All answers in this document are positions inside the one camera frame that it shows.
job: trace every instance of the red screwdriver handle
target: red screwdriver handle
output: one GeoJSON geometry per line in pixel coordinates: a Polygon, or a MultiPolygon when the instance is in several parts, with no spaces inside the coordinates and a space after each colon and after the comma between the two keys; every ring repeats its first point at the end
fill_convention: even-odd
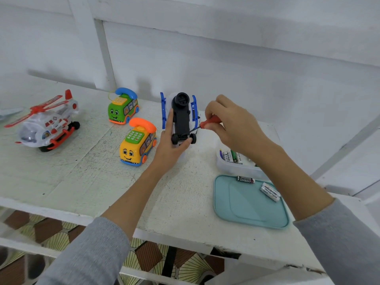
{"type": "Polygon", "coordinates": [[[199,127],[204,129],[204,126],[208,123],[221,123],[221,119],[218,116],[213,115],[210,119],[207,119],[206,121],[201,122],[199,124],[199,127]]]}

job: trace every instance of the left hand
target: left hand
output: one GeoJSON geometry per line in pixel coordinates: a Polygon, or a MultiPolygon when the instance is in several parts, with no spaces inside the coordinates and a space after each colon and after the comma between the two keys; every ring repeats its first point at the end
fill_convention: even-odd
{"type": "Polygon", "coordinates": [[[174,164],[178,161],[181,154],[189,148],[192,138],[187,138],[179,147],[175,146],[171,142],[171,135],[173,129],[173,109],[170,109],[168,120],[166,121],[165,131],[162,131],[160,143],[157,146],[156,154],[150,167],[153,166],[155,171],[157,170],[162,175],[167,173],[174,164]]]}

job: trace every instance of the green battery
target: green battery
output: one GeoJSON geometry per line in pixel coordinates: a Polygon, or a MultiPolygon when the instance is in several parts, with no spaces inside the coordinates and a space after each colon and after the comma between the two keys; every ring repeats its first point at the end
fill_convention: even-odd
{"type": "Polygon", "coordinates": [[[234,160],[234,163],[236,163],[238,161],[238,158],[236,157],[235,151],[231,150],[231,155],[232,155],[232,160],[234,160]]]}

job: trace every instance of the screwdriver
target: screwdriver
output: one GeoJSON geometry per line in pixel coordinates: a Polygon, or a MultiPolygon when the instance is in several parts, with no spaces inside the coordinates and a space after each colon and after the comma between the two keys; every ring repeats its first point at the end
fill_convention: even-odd
{"type": "Polygon", "coordinates": [[[204,129],[204,126],[208,123],[221,123],[221,119],[218,116],[213,115],[210,119],[207,119],[206,121],[201,122],[199,124],[199,127],[192,129],[190,132],[195,131],[199,128],[204,129]]]}

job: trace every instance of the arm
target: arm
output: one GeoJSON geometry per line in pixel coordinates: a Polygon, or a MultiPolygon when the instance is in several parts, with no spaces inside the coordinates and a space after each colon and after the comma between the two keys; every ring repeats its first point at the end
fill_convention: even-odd
{"type": "Polygon", "coordinates": [[[113,284],[130,250],[130,240],[155,186],[189,147],[171,143],[171,110],[155,157],[140,178],[101,217],[96,218],[42,274],[38,285],[113,284]]]}
{"type": "Polygon", "coordinates": [[[206,108],[221,124],[205,126],[221,141],[259,165],[294,215],[295,226],[335,284],[375,284],[380,280],[380,238],[334,200],[261,130],[253,115],[220,95],[206,108]]]}

